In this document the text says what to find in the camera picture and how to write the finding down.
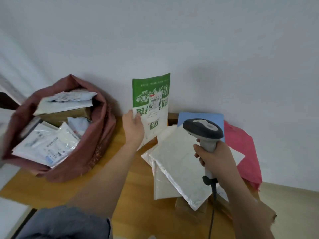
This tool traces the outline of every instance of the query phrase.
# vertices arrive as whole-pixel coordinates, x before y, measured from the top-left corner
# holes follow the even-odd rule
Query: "table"
[[[55,184],[36,178],[24,169],[0,191],[0,196],[31,205],[35,209],[65,204],[90,178],[112,158],[125,142],[122,119],[117,118],[112,142],[99,163],[87,174],[71,181]],[[175,211],[176,198],[153,200],[153,175],[141,154],[154,144],[147,144],[135,155],[121,197],[112,218],[115,236],[146,239],[155,235],[162,238],[207,238],[212,213],[209,203],[206,217],[194,224]],[[221,211],[215,211],[211,238],[235,238],[232,221]]]

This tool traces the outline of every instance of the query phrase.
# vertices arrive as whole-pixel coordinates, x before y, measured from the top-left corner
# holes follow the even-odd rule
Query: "gray sleeve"
[[[58,206],[37,211],[17,239],[111,239],[109,219],[89,215],[80,209]]]

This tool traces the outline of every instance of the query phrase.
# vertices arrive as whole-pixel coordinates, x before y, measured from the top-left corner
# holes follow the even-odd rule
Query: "person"
[[[123,115],[125,144],[89,183],[64,206],[41,209],[26,223],[18,239],[112,238],[110,218],[121,195],[134,155],[144,137],[139,114]],[[270,224],[241,179],[229,147],[218,142],[214,153],[194,144],[195,157],[225,189],[237,239],[273,238]]]

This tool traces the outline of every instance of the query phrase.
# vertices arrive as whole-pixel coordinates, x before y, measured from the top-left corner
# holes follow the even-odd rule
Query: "green package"
[[[170,76],[133,79],[133,113],[141,114],[145,130],[141,146],[167,127]]]

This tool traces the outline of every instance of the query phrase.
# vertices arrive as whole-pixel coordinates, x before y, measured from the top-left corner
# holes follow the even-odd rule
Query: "hand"
[[[135,118],[133,118],[133,111],[129,110],[128,113],[123,115],[122,121],[126,138],[125,144],[133,145],[138,149],[144,138],[141,115],[137,113]]]
[[[197,144],[194,144],[194,150],[195,157],[200,157],[201,165],[205,166],[218,179],[223,188],[232,186],[238,181],[242,182],[232,152],[224,142],[218,141],[213,153],[207,152]]]

